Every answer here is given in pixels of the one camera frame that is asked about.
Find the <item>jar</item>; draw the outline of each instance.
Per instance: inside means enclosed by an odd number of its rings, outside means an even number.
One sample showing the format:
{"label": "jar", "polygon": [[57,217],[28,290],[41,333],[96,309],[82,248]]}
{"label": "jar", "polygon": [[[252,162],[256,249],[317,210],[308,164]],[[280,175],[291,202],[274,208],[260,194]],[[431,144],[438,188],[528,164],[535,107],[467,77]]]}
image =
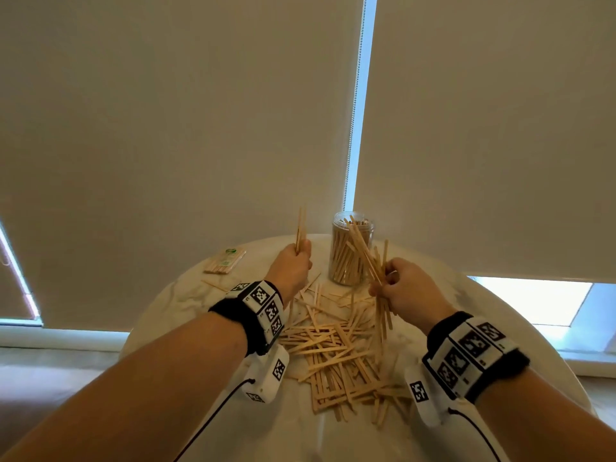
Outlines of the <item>jar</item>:
{"label": "jar", "polygon": [[355,219],[366,246],[372,247],[374,222],[361,212],[338,212],[331,223],[331,248],[329,250],[329,279],[341,285],[359,285],[365,278],[364,264],[355,251],[344,219]]}

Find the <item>hand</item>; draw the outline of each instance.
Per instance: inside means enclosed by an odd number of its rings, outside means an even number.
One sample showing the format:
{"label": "hand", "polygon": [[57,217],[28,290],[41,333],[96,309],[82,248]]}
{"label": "hand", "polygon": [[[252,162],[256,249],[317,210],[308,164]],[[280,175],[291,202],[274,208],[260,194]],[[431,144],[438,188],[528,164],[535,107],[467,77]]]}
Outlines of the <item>hand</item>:
{"label": "hand", "polygon": [[381,286],[374,281],[368,292],[389,299],[392,310],[424,334],[457,311],[417,264],[395,257],[387,263],[385,272],[388,283]]}
{"label": "hand", "polygon": [[302,241],[299,254],[295,254],[295,243],[291,243],[278,254],[267,272],[265,280],[280,291],[285,308],[308,281],[308,271],[312,269],[311,255],[310,240]]}

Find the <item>black cord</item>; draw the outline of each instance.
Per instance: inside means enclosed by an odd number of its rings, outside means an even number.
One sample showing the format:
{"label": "black cord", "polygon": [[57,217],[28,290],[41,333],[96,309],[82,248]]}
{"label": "black cord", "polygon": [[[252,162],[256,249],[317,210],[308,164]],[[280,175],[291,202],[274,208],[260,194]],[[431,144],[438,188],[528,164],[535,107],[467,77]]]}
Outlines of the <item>black cord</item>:
{"label": "black cord", "polygon": [[490,450],[492,451],[492,453],[494,454],[494,458],[497,460],[497,462],[501,462],[501,459],[498,457],[497,452],[494,450],[494,448],[492,447],[492,444],[490,444],[490,441],[488,441],[488,438],[485,436],[485,434],[483,434],[483,431],[481,431],[479,429],[479,427],[475,424],[475,422],[473,420],[471,420],[470,418],[468,418],[467,415],[465,415],[464,413],[460,412],[459,410],[455,410],[453,408],[448,408],[447,411],[451,414],[451,415],[459,415],[462,418],[466,419],[466,421],[468,421],[470,424],[473,425],[473,427],[475,427],[475,429],[477,430],[477,432],[481,435],[481,437],[483,438],[483,440],[485,441],[486,444],[488,444],[488,447],[490,448]]}
{"label": "black cord", "polygon": [[199,429],[199,431],[196,432],[196,435],[194,435],[189,443],[184,446],[184,449],[181,450],[180,454],[177,455],[177,457],[175,459],[173,459],[173,462],[177,462],[180,460],[181,456],[184,455],[184,453],[187,451],[187,449],[190,447],[190,445],[192,443],[195,442],[195,439],[197,439],[199,437],[199,435],[201,433],[203,433],[203,430],[205,429],[205,427],[207,425],[210,424],[210,421],[212,421],[214,419],[214,417],[218,414],[218,412],[220,411],[220,409],[222,408],[223,405],[227,404],[227,400],[229,400],[231,398],[231,396],[233,396],[235,394],[235,391],[238,390],[239,388],[241,388],[244,384],[246,384],[247,382],[249,382],[250,384],[254,384],[254,380],[243,380],[240,384],[238,384],[237,386],[235,386],[235,389],[231,391],[231,393],[225,398],[225,400],[222,401],[222,404],[220,404],[218,406],[218,408],[216,409],[216,411],[214,413],[212,413],[212,416],[203,424],[203,426]]}

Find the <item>wrist strap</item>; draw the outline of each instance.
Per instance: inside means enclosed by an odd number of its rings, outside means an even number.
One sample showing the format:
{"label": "wrist strap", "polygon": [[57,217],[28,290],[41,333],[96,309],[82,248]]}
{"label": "wrist strap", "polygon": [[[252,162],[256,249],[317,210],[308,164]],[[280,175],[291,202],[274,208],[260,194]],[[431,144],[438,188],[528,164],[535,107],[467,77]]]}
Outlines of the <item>wrist strap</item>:
{"label": "wrist strap", "polygon": [[265,355],[285,325],[280,293],[265,280],[237,284],[210,311],[242,325],[248,341],[246,356]]}
{"label": "wrist strap", "polygon": [[474,403],[496,380],[521,373],[530,360],[485,318],[457,312],[428,334],[422,361],[445,393]]}

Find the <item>forearm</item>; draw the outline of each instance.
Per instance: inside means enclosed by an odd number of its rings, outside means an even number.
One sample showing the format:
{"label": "forearm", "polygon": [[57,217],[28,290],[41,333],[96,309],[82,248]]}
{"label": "forearm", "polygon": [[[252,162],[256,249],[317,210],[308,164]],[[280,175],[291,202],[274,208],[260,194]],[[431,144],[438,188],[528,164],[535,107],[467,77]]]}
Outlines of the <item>forearm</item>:
{"label": "forearm", "polygon": [[173,460],[246,353],[243,327],[206,313],[92,381],[2,462]]}
{"label": "forearm", "polygon": [[475,403],[512,462],[613,460],[616,432],[526,369]]}

